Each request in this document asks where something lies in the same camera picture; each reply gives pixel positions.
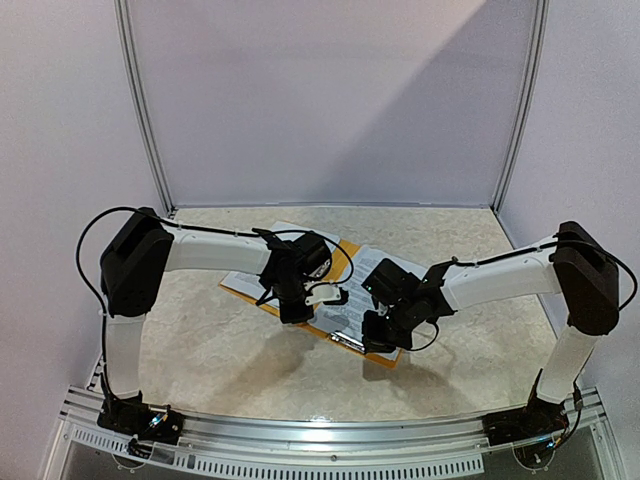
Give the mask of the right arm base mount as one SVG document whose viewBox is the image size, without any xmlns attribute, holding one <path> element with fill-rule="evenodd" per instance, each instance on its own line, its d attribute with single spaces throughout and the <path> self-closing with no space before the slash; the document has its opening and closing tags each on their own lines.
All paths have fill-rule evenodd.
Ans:
<svg viewBox="0 0 640 480">
<path fill-rule="evenodd" d="M 566 441 L 576 430 L 579 419 L 570 426 L 565 402 L 549 403 L 533 395 L 523 407 L 488 413 L 481 417 L 482 429 L 491 446 L 524 440 L 551 438 L 560 433 L 552 445 Z"/>
</svg>

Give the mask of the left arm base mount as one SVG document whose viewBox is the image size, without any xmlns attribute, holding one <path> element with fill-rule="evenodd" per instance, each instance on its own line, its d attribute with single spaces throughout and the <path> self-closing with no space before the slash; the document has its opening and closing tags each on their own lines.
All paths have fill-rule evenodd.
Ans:
<svg viewBox="0 0 640 480">
<path fill-rule="evenodd" d="M 140 441 L 177 445 L 182 434 L 185 416 L 170 405 L 151 405 L 143 402 L 142 392 L 121 399 L 106 394 L 97 425 Z"/>
</svg>

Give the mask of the orange file folder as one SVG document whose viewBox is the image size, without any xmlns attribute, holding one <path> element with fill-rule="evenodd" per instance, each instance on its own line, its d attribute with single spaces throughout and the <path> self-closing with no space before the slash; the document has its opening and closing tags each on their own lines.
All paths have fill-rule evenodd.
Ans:
<svg viewBox="0 0 640 480">
<path fill-rule="evenodd" d="M 348 302 L 341 306 L 326 306 L 324 304 L 315 306 L 314 318 L 306 324 L 298 326 L 378 365 L 393 369 L 401 357 L 399 350 L 394 353 L 364 354 L 364 349 L 361 345 L 361 323 L 365 312 L 374 310 L 374 306 L 370 295 L 360 284 L 373 270 L 373 267 L 380 260 L 389 257 L 389 255 L 380 250 L 360 246 L 347 240 L 340 240 L 339 245 L 344 248 L 354 261 L 356 268 L 350 280 L 341 285 L 349 294 Z M 333 245 L 330 248 L 333 252 L 336 252 Z M 343 280 L 349 275 L 349 271 L 348 261 L 338 251 L 333 253 L 333 264 L 325 278 Z M 264 288 L 259 285 L 257 277 L 238 272 L 228 274 L 220 282 L 219 286 L 226 292 L 254 305 L 264 293 Z M 276 317 L 279 315 L 279 307 L 276 300 L 269 301 L 258 306 L 258 308 Z"/>
</svg>

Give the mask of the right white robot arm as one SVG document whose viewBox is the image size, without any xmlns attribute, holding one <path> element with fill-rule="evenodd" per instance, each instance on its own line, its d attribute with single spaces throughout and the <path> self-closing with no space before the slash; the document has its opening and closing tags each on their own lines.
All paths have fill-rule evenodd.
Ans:
<svg viewBox="0 0 640 480">
<path fill-rule="evenodd" d="M 366 353 L 413 348 L 413 332 L 423 323 L 472 306 L 530 295 L 563 297 L 567 325 L 540 370 L 517 427 L 537 436 L 552 424 L 573 391 L 598 340 L 619 322 L 627 302 L 620 298 L 620 275 L 630 271 L 577 222 L 567 221 L 537 243 L 477 260 L 453 258 L 417 277 L 392 260 L 382 260 L 362 287 L 373 309 L 362 321 Z"/>
</svg>

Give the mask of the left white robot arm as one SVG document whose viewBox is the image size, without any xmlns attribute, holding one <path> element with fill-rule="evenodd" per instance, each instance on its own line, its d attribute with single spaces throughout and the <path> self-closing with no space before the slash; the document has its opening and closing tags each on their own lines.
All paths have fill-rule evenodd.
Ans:
<svg viewBox="0 0 640 480">
<path fill-rule="evenodd" d="M 139 386 L 143 323 L 165 273 L 178 270 L 231 271 L 257 277 L 260 302 L 277 301 L 284 324 L 314 314 L 318 289 L 331 263 L 328 240 L 315 232 L 231 232 L 179 226 L 148 207 L 134 209 L 100 258 L 106 298 L 104 334 L 107 389 L 117 397 L 108 410 L 128 434 L 148 426 L 148 412 L 132 398 Z"/>
</svg>

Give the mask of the stack of printed papers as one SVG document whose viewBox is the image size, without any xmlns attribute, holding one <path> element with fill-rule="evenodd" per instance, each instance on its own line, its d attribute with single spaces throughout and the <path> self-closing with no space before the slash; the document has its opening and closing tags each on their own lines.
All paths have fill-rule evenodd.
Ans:
<svg viewBox="0 0 640 480">
<path fill-rule="evenodd" d="M 393 261 L 419 279 L 427 272 L 427 269 L 419 264 L 367 245 L 362 246 L 352 257 L 355 272 L 341 285 L 349 293 L 348 302 L 345 305 L 322 304 L 316 309 L 315 317 L 308 322 L 309 326 L 327 336 L 331 332 L 340 331 L 362 343 L 361 324 L 364 314 L 368 310 L 375 310 L 371 294 L 365 290 L 362 283 L 384 259 Z"/>
</svg>

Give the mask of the chrome folder spring clip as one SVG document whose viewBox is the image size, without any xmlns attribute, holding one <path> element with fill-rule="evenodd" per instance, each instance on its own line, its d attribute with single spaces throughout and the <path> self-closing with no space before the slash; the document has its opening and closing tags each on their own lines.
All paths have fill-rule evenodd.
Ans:
<svg viewBox="0 0 640 480">
<path fill-rule="evenodd" d="M 330 272 L 332 268 L 332 261 L 332 258 L 327 259 L 310 274 L 310 277 L 315 280 L 323 279 Z"/>
</svg>

